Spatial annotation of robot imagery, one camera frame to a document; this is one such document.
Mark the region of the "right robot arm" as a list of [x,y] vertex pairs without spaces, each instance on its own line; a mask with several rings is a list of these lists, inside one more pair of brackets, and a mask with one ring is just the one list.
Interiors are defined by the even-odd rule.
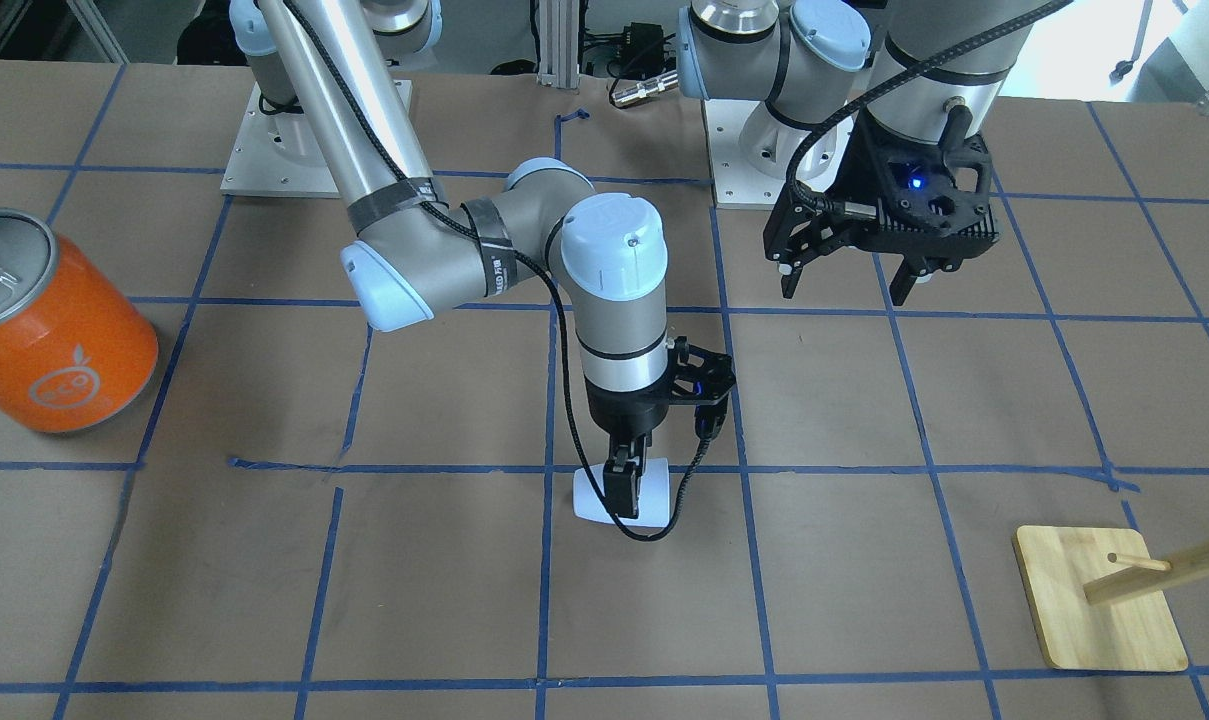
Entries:
[[575,475],[578,513],[655,527],[669,466],[646,451],[673,360],[669,249],[650,202],[534,158],[501,193],[450,208],[389,72],[436,42],[436,1],[233,1],[229,17],[265,106],[307,120],[319,143],[354,228],[340,259],[368,324],[397,331],[553,277],[575,310],[589,411],[611,441],[594,471],[603,497]]

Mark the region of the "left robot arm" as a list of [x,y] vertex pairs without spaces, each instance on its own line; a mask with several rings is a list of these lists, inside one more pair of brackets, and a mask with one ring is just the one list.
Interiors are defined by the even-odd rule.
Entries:
[[678,86],[704,104],[715,196],[769,211],[783,297],[837,250],[901,259],[889,300],[1000,238],[982,123],[1034,1],[692,1]]

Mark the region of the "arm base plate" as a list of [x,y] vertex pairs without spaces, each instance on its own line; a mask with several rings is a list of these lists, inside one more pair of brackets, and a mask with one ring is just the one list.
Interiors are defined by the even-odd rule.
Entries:
[[706,147],[715,202],[725,209],[769,210],[783,188],[789,159],[814,126],[846,101],[706,99]]
[[251,87],[220,188],[229,196],[336,199],[339,188],[303,114],[264,114]]

